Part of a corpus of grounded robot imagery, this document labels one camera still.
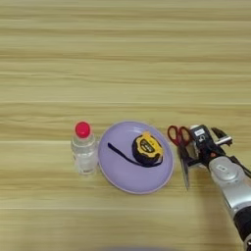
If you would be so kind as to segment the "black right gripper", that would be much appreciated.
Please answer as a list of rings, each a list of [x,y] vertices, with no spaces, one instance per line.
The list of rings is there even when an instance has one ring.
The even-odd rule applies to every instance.
[[[206,168],[209,167],[209,164],[212,160],[222,157],[226,152],[220,147],[222,145],[230,146],[232,144],[232,138],[223,132],[221,129],[212,127],[212,132],[218,138],[216,143],[214,141],[202,141],[196,143],[196,148],[198,150],[197,159],[188,158],[187,165],[198,166],[204,165]]]

